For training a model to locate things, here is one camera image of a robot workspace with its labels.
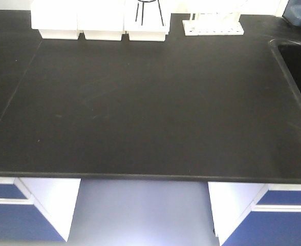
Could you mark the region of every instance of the blue drawer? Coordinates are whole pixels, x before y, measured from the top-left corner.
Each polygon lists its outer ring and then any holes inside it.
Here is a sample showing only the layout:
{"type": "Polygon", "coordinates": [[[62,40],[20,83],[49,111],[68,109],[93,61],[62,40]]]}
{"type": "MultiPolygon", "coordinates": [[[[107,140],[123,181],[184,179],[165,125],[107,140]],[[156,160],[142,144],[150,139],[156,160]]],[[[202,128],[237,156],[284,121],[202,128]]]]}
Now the blue drawer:
{"type": "Polygon", "coordinates": [[[301,246],[301,213],[251,212],[223,246],[301,246]]]}
{"type": "Polygon", "coordinates": [[[0,184],[0,198],[26,199],[26,196],[15,184],[0,184]]]}
{"type": "Polygon", "coordinates": [[[259,205],[301,205],[301,191],[267,191],[259,205]]]}
{"type": "Polygon", "coordinates": [[[0,204],[1,240],[64,241],[34,205],[0,204]]]}

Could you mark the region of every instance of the white wall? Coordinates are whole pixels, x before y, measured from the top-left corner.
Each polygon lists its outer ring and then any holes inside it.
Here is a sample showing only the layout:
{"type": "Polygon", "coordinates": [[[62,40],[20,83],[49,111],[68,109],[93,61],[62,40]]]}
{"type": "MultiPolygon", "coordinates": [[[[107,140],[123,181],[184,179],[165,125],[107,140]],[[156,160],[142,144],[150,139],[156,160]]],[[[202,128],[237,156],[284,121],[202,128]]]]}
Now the white wall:
{"type": "MultiPolygon", "coordinates": [[[[29,10],[33,0],[0,0],[0,9],[29,10]]],[[[224,2],[231,4],[246,0],[166,0],[171,1],[173,13],[188,13],[190,6],[199,1],[203,4],[223,6],[224,2]]],[[[281,0],[248,0],[243,6],[243,14],[275,15],[281,0]]]]}

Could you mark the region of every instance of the cabinet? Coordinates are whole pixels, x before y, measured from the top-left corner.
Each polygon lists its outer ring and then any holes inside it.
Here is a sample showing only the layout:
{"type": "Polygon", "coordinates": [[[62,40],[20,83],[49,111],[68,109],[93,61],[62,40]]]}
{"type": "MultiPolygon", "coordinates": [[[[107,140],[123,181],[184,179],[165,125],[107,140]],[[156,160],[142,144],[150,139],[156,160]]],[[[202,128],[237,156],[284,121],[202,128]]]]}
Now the cabinet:
{"type": "Polygon", "coordinates": [[[0,177],[0,239],[67,241],[80,179],[0,177]]]}
{"type": "Polygon", "coordinates": [[[209,182],[220,245],[301,245],[301,184],[209,182]]]}

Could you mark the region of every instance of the black sink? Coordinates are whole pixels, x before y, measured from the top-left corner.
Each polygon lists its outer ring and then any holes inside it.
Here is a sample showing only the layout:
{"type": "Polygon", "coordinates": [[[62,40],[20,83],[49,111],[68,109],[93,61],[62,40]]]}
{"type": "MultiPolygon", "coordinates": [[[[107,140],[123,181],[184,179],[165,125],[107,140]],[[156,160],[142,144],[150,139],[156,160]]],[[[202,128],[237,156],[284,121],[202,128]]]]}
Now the black sink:
{"type": "Polygon", "coordinates": [[[270,45],[301,108],[301,42],[273,40],[270,45]]]}

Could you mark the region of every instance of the cabinet panel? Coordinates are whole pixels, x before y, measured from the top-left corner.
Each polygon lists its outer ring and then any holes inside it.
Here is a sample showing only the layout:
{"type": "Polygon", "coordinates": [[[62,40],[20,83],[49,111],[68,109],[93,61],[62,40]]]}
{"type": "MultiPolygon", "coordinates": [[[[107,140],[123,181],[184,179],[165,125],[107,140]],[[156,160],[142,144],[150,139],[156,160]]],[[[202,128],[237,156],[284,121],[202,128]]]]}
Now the cabinet panel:
{"type": "Polygon", "coordinates": [[[64,241],[34,205],[0,204],[1,240],[64,241]]]}
{"type": "Polygon", "coordinates": [[[223,246],[301,245],[301,213],[251,212],[223,246]]]}
{"type": "Polygon", "coordinates": [[[14,184],[0,184],[0,198],[26,199],[26,196],[14,184]]]}
{"type": "Polygon", "coordinates": [[[301,205],[301,191],[268,191],[257,204],[301,205]]]}

